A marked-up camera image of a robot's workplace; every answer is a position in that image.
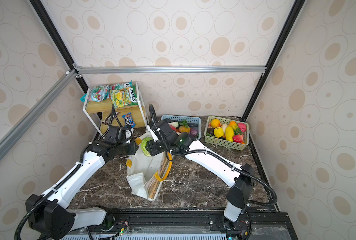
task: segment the white tote bag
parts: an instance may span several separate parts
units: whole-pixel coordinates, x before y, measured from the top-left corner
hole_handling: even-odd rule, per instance
[[[151,137],[146,132],[140,138]],[[170,172],[172,162],[166,158],[164,152],[147,157],[143,154],[141,144],[135,155],[127,159],[127,181],[132,189],[132,194],[155,201],[162,182]]]

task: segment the yellow bag handle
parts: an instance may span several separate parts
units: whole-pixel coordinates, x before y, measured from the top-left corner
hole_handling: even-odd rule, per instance
[[[161,177],[158,175],[158,171],[156,171],[156,173],[154,174],[154,177],[156,178],[156,180],[158,180],[159,182],[166,180],[167,176],[168,176],[169,173],[170,173],[171,165],[172,165],[172,161],[169,162],[169,166],[167,167],[166,174],[164,175],[163,178],[161,178]]]

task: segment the marble tabletop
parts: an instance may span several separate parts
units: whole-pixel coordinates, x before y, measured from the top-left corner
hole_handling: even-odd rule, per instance
[[[207,117],[201,117],[200,141],[204,143],[204,128]],[[135,128],[134,138],[145,133],[145,127]],[[242,151],[204,143],[209,149],[235,163],[253,166],[255,175],[259,176],[257,167],[247,146]],[[127,156],[108,161],[97,170],[82,186],[71,201],[70,209],[104,206],[108,208],[166,208],[166,207],[225,207],[229,187],[215,174],[201,165],[183,157],[175,157],[170,174],[162,183],[154,202],[131,194],[126,180]],[[256,184],[251,199],[267,202],[263,186]]]

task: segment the zip tie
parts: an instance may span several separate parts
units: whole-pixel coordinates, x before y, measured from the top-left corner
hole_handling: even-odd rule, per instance
[[[50,188],[50,190],[54,191],[54,193],[57,193],[57,190],[55,189],[55,187]]]

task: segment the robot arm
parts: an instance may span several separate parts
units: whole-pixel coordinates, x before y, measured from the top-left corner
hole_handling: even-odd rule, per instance
[[[219,156],[188,133],[178,136],[166,121],[155,121],[152,105],[150,113],[153,121],[147,129],[151,132],[154,141],[147,142],[146,149],[151,155],[168,151],[172,155],[185,156],[213,172],[231,187],[226,195],[228,202],[224,211],[223,223],[227,229],[235,227],[239,214],[248,206],[248,198],[255,181],[264,185],[272,193],[272,201],[269,203],[250,202],[266,206],[276,203],[274,190],[267,183],[253,176],[252,166],[248,164],[241,166]],[[106,211],[102,208],[70,210],[67,207],[84,183],[106,161],[121,154],[135,154],[138,146],[129,141],[130,137],[125,132],[126,129],[123,127],[110,126],[104,142],[95,141],[86,147],[81,161],[76,162],[75,166],[59,182],[46,190],[43,195],[32,195],[27,199],[27,214],[17,227],[15,240],[21,240],[20,232],[27,220],[30,228],[56,240],[63,238],[71,230],[90,225],[103,223],[106,227],[111,227],[112,219],[107,217]]]
[[[166,121],[156,121],[154,107],[151,104],[149,105],[149,111],[151,122],[147,126],[147,129],[151,132],[154,141],[147,142],[146,149],[151,155],[168,151],[172,155],[185,156],[187,159],[195,161],[213,172],[231,187],[229,193],[226,195],[228,202],[224,211],[224,217],[226,218],[224,221],[225,226],[228,225],[230,228],[233,228],[239,213],[244,211],[248,203],[271,206],[277,202],[275,191],[270,185],[254,176],[252,166],[248,164],[241,166],[219,156],[197,141],[189,133],[184,132],[178,136]],[[248,201],[255,182],[262,184],[272,194],[270,202]]]
[[[41,196],[31,195],[26,200],[27,214],[17,227],[15,240],[21,240],[20,231],[26,221],[30,228],[52,239],[60,239],[74,229],[102,224],[106,217],[104,209],[72,210],[67,207],[85,182],[107,161],[115,156],[135,154],[138,145],[130,142],[131,136],[124,127],[109,126],[104,141],[90,143],[81,160],[55,185]]]

